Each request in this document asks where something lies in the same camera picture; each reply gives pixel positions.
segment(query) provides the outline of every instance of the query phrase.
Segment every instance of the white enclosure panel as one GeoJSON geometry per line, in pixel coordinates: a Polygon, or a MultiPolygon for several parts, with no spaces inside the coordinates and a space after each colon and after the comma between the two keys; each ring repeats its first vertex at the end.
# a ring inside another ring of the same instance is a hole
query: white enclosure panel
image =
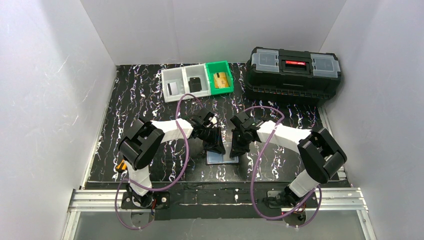
{"type": "Polygon", "coordinates": [[[345,0],[81,0],[116,65],[246,62],[318,52],[345,0]]]}
{"type": "Polygon", "coordinates": [[[3,0],[0,13],[0,239],[57,240],[116,67],[78,0],[3,0]]]}
{"type": "Polygon", "coordinates": [[[245,63],[255,47],[318,52],[345,0],[175,0],[183,63],[245,63]]]}
{"type": "Polygon", "coordinates": [[[344,83],[326,109],[378,239],[423,239],[424,1],[348,0],[322,46],[344,83]]]}
{"type": "Polygon", "coordinates": [[[171,0],[81,0],[116,65],[179,63],[171,0]]]}

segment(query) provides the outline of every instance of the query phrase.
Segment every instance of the purple cable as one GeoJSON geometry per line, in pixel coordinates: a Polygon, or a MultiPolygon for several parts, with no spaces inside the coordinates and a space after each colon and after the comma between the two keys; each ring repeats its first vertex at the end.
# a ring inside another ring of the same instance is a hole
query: purple cable
{"type": "MultiPolygon", "coordinates": [[[[280,124],[282,121],[283,121],[283,119],[284,119],[284,114],[280,111],[280,110],[278,110],[278,109],[276,109],[276,108],[274,108],[274,107],[271,107],[271,106],[251,106],[251,107],[249,107],[249,108],[246,108],[245,110],[244,110],[244,112],[247,112],[247,111],[249,111],[249,110],[251,110],[251,109],[259,109],[259,108],[261,108],[261,109],[271,109],[271,110],[273,110],[273,111],[276,111],[277,113],[279,113],[282,117],[280,118],[280,119],[278,119],[278,121],[275,123],[275,127],[276,126],[278,126],[278,124],[280,124]]],[[[259,155],[257,156],[257,159],[256,159],[256,162],[254,163],[254,166],[253,166],[253,170],[252,170],[252,179],[251,179],[251,181],[250,181],[250,200],[251,200],[251,202],[252,202],[252,205],[253,205],[253,208],[254,208],[254,210],[256,211],[256,213],[259,215],[259,216],[261,216],[262,218],[264,218],[264,219],[266,219],[266,220],[280,220],[280,219],[282,219],[282,218],[285,218],[285,217],[287,217],[288,215],[290,215],[290,214],[292,214],[294,211],[296,211],[297,209],[299,209],[307,200],[308,200],[308,198],[312,195],[312,193],[315,191],[315,188],[314,189],[312,189],[303,199],[302,199],[302,201],[300,201],[299,202],[299,204],[298,205],[296,205],[293,209],[291,209],[290,211],[288,211],[288,212],[286,212],[286,213],[284,213],[283,215],[280,215],[280,216],[266,216],[266,215],[263,215],[260,211],[259,211],[259,209],[258,209],[258,207],[256,206],[256,203],[255,203],[255,195],[254,195],[254,184],[255,184],[255,176],[256,176],[256,172],[257,172],[257,169],[258,169],[258,164],[259,164],[259,161],[260,161],[260,159],[261,159],[261,157],[262,157],[262,154],[264,153],[264,150],[265,150],[265,148],[268,146],[268,144],[270,143],[270,141],[271,141],[271,139],[273,138],[273,136],[274,136],[274,134],[275,134],[275,132],[276,132],[276,128],[274,127],[274,129],[272,130],[272,132],[271,132],[271,134],[269,135],[269,137],[268,137],[268,139],[266,140],[266,142],[265,142],[265,144],[263,145],[263,148],[260,150],[260,152],[259,152],[259,155]]],[[[315,211],[315,213],[313,214],[313,216],[307,221],[307,222],[305,222],[304,224],[302,224],[300,227],[303,227],[303,226],[305,226],[305,225],[307,225],[308,223],[310,223],[314,218],[315,218],[315,216],[317,215],[317,212],[318,212],[318,210],[320,209],[320,205],[321,205],[321,200],[322,200],[322,194],[321,194],[321,188],[320,187],[318,187],[319,188],[319,191],[320,191],[320,194],[319,194],[319,204],[318,204],[318,207],[316,208],[316,211],[315,211]]]]}
{"type": "MultiPolygon", "coordinates": [[[[203,108],[203,104],[200,102],[200,100],[197,98],[197,97],[195,97],[193,94],[190,94],[190,93],[186,93],[186,94],[184,94],[184,95],[182,95],[182,97],[179,99],[179,101],[178,101],[178,105],[176,106],[176,112],[175,112],[175,120],[177,120],[177,118],[178,118],[178,113],[180,113],[180,105],[181,105],[181,102],[183,101],[183,98],[185,97],[185,96],[192,96],[193,98],[195,98],[196,99],[196,101],[200,104],[200,106],[203,108]]],[[[173,181],[173,182],[171,182],[169,185],[167,185],[167,186],[164,186],[164,187],[161,187],[161,188],[150,188],[150,187],[146,187],[146,186],[143,186],[143,185],[141,185],[141,184],[139,184],[138,182],[135,182],[135,181],[133,181],[133,180],[131,180],[131,179],[129,179],[129,178],[122,178],[121,179],[121,181],[119,182],[119,185],[118,185],[118,189],[116,190],[116,195],[115,195],[115,204],[114,204],[114,207],[115,207],[115,213],[116,213],[116,216],[118,217],[118,219],[119,219],[119,221],[120,221],[120,223],[124,226],[124,227],[126,227],[127,229],[131,229],[131,230],[139,230],[139,229],[144,229],[145,227],[147,227],[147,226],[149,226],[151,223],[153,223],[153,221],[151,221],[151,222],[149,222],[149,223],[147,223],[146,225],[144,225],[144,226],[140,226],[140,227],[133,227],[133,226],[129,226],[129,225],[127,225],[127,224],[125,224],[124,223],[124,221],[122,221],[122,219],[121,219],[121,216],[119,215],[119,213],[118,213],[118,207],[117,207],[117,203],[118,203],[118,194],[119,194],[119,190],[120,190],[120,188],[121,188],[121,185],[122,185],[122,183],[124,182],[124,181],[130,181],[131,183],[133,183],[133,184],[135,184],[136,186],[138,186],[138,187],[140,187],[140,188],[142,188],[142,189],[145,189],[145,190],[148,190],[148,191],[151,191],[151,192],[162,192],[162,191],[165,191],[165,190],[168,190],[170,187],[172,187],[172,186],[174,186],[180,179],[181,179],[181,177],[183,176],[183,174],[184,174],[184,172],[186,171],[186,168],[187,168],[187,164],[189,163],[189,141],[187,140],[187,136],[186,136],[186,134],[184,133],[184,130],[181,128],[181,126],[180,126],[180,124],[177,122],[177,121],[175,121],[176,122],[176,126],[178,127],[178,129],[179,129],[179,131],[181,132],[181,134],[182,134],[182,137],[184,138],[184,144],[185,144],[185,162],[184,162],[184,165],[182,166],[182,170],[181,170],[181,172],[179,173],[179,175],[175,178],[175,180],[173,181]]]]}
{"type": "Polygon", "coordinates": [[[122,185],[122,183],[124,182],[124,181],[128,181],[128,178],[122,178],[121,180],[120,180],[120,182],[119,182],[119,185],[118,185],[118,190],[116,191],[116,195],[115,195],[115,204],[114,204],[114,207],[115,207],[115,213],[116,213],[116,216],[117,216],[117,218],[118,218],[118,220],[120,221],[120,223],[124,226],[124,227],[126,227],[127,229],[130,229],[130,230],[140,230],[140,229],[144,229],[144,228],[146,228],[146,227],[148,227],[148,226],[150,226],[150,224],[152,224],[153,223],[153,221],[151,221],[151,222],[149,222],[149,223],[147,223],[146,225],[144,225],[144,226],[139,226],[139,227],[134,227],[134,226],[129,226],[129,225],[127,225],[122,219],[121,219],[121,216],[119,215],[119,213],[118,213],[118,194],[119,194],[119,190],[121,189],[121,185],[122,185]]]}

